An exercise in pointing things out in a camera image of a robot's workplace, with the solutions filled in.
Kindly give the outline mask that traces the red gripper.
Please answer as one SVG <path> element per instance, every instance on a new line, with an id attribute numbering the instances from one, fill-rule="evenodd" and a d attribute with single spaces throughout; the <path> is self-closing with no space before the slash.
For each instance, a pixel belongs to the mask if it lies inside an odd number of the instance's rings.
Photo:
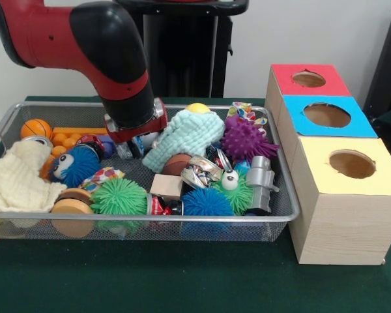
<path id="1" fill-rule="evenodd" d="M 168 121 L 164 103 L 159 97 L 154 99 L 154 115 L 152 116 L 152 119 L 140 127 L 130 129 L 118 127 L 108 114 L 104 115 L 104 119 L 107 133 L 114 143 L 128 142 L 136 136 L 159 132 L 153 139 L 151 147 L 157 147 L 164 139 L 164 133 L 160 131 L 165 129 Z"/>

